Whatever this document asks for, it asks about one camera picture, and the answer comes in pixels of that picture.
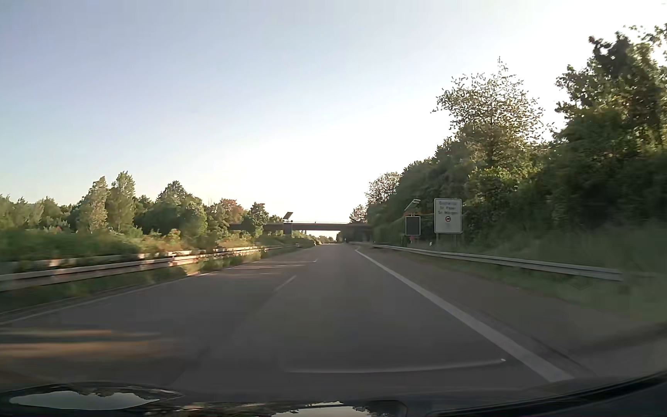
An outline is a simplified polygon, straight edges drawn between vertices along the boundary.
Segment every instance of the overpass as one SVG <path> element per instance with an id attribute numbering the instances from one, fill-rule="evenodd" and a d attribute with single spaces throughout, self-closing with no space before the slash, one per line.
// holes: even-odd
<path id="1" fill-rule="evenodd" d="M 241 223 L 231 223 L 228 230 L 242 230 Z M 367 223 L 320 223 L 320 222 L 284 222 L 267 223 L 264 225 L 264 232 L 275 232 L 283 230 L 286 234 L 291 234 L 293 230 L 303 231 L 326 231 L 326 232 L 363 232 L 366 237 L 372 236 L 372 226 Z"/>

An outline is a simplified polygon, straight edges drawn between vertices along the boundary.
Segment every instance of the windshield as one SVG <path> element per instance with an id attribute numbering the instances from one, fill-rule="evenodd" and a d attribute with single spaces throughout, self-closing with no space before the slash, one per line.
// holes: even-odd
<path id="1" fill-rule="evenodd" d="M 0 1 L 12 407 L 666 370 L 667 3 Z"/>

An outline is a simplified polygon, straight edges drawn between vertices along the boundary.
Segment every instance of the no overtaking sign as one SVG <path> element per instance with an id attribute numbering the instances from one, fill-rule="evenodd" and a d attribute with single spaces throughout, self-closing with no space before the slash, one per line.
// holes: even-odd
<path id="1" fill-rule="evenodd" d="M 462 233 L 462 199 L 433 199 L 434 233 Z"/>

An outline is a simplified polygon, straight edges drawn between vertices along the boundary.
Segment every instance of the sky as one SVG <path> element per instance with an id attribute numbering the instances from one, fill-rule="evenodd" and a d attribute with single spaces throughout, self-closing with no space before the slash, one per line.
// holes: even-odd
<path id="1" fill-rule="evenodd" d="M 449 136 L 451 77 L 500 57 L 561 127 L 588 36 L 666 22 L 647 0 L 0 0 L 0 194 L 76 203 L 128 171 L 138 195 L 346 222 Z"/>

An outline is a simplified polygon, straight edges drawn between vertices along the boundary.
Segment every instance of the white lane line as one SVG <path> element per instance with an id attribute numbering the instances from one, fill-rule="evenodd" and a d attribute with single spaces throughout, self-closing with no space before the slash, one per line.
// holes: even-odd
<path id="1" fill-rule="evenodd" d="M 277 291 L 279 291 L 280 289 L 282 289 L 283 286 L 289 284 L 290 281 L 292 281 L 292 280 L 295 279 L 295 277 L 297 277 L 297 275 L 293 275 L 293 276 L 291 276 L 288 280 L 284 281 L 284 282 L 283 282 L 282 284 L 280 284 L 277 288 L 275 288 L 273 292 L 277 292 Z"/>
<path id="2" fill-rule="evenodd" d="M 555 365 L 547 362 L 546 360 L 540 358 L 532 351 L 526 349 L 525 347 L 519 345 L 511 338 L 506 337 L 501 332 L 489 327 L 482 321 L 477 318 L 468 315 L 468 313 L 463 310 L 449 304 L 443 298 L 440 298 L 438 295 L 430 292 L 428 289 L 423 288 L 422 286 L 414 283 L 410 279 L 402 276 L 401 274 L 387 268 L 382 263 L 375 261 L 374 259 L 368 257 L 366 254 L 363 254 L 358 249 L 356 250 L 358 254 L 361 254 L 366 259 L 370 260 L 375 265 L 379 266 L 385 270 L 390 275 L 393 275 L 395 278 L 403 281 L 403 283 L 412 289 L 416 290 L 419 294 L 426 297 L 429 301 L 441 307 L 444 311 L 448 312 L 453 317 L 457 318 L 464 324 L 466 324 L 471 329 L 478 332 L 481 336 L 485 337 L 489 341 L 493 342 L 499 348 L 505 350 L 511 356 L 514 356 L 516 359 L 522 361 L 524 365 L 528 366 L 532 371 L 540 374 L 544 379 L 550 382 L 565 381 L 568 379 L 573 379 L 573 375 L 567 373 L 564 370 L 561 370 Z"/>
<path id="3" fill-rule="evenodd" d="M 352 369 L 306 369 L 306 368 L 284 368 L 286 373 L 411 373 L 439 370 L 455 370 L 460 368 L 474 368 L 488 365 L 501 365 L 505 359 L 494 359 L 492 361 L 459 362 L 456 364 L 430 365 L 430 366 L 393 366 L 383 368 L 352 368 Z"/>

